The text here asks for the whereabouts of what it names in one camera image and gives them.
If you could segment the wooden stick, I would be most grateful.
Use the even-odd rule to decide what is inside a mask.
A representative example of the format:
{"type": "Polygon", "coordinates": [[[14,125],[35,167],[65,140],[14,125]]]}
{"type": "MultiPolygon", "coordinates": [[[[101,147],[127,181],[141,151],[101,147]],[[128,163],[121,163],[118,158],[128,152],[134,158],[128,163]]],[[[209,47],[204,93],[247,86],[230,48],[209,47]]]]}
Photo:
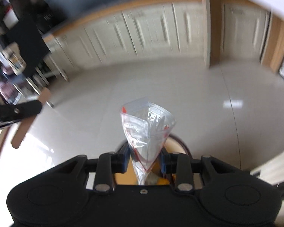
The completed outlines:
{"type": "MultiPolygon", "coordinates": [[[[38,101],[41,103],[41,107],[44,106],[44,104],[46,104],[47,101],[49,101],[51,97],[51,92],[48,88],[44,88],[41,91],[40,96],[38,97],[38,101]]],[[[32,123],[34,122],[34,120],[36,119],[37,115],[34,115],[32,117],[23,119],[18,128],[17,131],[15,132],[13,139],[11,141],[11,145],[14,149],[18,149],[22,143],[22,141],[24,140],[27,132],[29,131],[32,123]]]]}

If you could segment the clear zip bag red seal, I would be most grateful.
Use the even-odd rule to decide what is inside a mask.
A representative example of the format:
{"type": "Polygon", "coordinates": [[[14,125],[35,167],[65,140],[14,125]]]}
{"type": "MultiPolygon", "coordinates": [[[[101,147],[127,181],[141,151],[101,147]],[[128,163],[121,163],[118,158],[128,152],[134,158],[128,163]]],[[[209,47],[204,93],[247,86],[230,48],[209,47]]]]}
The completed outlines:
{"type": "Polygon", "coordinates": [[[137,183],[144,185],[176,120],[168,110],[146,97],[124,104],[120,116],[137,183]]]}

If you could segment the cream trash bin brown rim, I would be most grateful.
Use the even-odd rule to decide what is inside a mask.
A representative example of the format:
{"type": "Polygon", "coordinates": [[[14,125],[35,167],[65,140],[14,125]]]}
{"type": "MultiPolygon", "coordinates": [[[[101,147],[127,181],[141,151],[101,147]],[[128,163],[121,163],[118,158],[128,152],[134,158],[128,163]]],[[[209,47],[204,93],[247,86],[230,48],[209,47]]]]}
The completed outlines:
{"type": "MultiPolygon", "coordinates": [[[[164,147],[170,153],[170,173],[163,174],[160,170],[159,159],[155,161],[151,172],[148,174],[145,180],[146,186],[159,186],[159,185],[172,185],[175,184],[176,179],[176,166],[178,154],[186,154],[192,158],[191,153],[186,144],[177,136],[170,134],[167,138],[164,147]]],[[[138,185],[138,179],[136,177],[134,167],[132,164],[132,158],[128,164],[127,171],[125,173],[114,174],[116,184],[121,185],[138,185]]]]}

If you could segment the white metal shelf rack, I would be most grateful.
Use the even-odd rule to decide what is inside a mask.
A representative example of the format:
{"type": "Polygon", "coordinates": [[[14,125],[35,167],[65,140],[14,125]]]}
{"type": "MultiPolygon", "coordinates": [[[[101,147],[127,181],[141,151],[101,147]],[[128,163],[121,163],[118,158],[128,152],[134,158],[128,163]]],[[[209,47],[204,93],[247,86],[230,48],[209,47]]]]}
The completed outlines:
{"type": "Polygon", "coordinates": [[[5,49],[0,46],[0,94],[3,98],[8,102],[12,102],[11,94],[17,91],[20,95],[27,99],[21,89],[21,86],[24,85],[25,82],[27,82],[39,95],[41,93],[41,87],[49,85],[49,77],[61,75],[66,81],[68,81],[69,78],[65,71],[63,71],[58,64],[55,63],[50,54],[51,53],[49,53],[46,57],[48,57],[56,67],[55,71],[42,73],[39,67],[43,64],[43,59],[43,61],[35,68],[36,72],[31,77],[25,78],[22,73],[27,64],[20,55],[18,44],[11,43],[5,49]]]}

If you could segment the black hanging apron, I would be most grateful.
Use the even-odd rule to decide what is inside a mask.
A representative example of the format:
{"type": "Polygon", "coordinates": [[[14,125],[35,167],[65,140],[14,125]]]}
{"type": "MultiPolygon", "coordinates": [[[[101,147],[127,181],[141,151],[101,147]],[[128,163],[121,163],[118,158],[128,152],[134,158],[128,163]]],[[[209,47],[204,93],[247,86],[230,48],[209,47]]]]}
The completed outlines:
{"type": "Polygon", "coordinates": [[[22,73],[25,78],[31,77],[36,72],[35,68],[50,53],[36,24],[29,18],[19,21],[0,36],[2,48],[5,49],[11,43],[18,44],[20,55],[27,64],[22,73]]]}

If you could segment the cream cabinet row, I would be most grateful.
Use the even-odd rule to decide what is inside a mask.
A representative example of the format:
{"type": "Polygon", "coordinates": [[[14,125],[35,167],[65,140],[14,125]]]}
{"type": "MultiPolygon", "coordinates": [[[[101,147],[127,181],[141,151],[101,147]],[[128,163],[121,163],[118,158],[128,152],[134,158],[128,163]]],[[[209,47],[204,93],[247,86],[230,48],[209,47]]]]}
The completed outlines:
{"type": "MultiPolygon", "coordinates": [[[[222,0],[221,56],[259,61],[269,13],[222,0]]],[[[202,0],[132,0],[68,22],[44,37],[67,71],[153,58],[204,60],[202,0]]]]}

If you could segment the wooden post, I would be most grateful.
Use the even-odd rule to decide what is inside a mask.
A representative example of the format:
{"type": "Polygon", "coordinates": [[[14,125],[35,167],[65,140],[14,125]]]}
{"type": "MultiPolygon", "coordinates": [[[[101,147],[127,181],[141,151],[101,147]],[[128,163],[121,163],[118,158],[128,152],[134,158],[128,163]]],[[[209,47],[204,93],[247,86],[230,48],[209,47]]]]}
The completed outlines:
{"type": "Polygon", "coordinates": [[[204,16],[204,61],[207,68],[221,59],[222,0],[202,0],[204,16]]]}

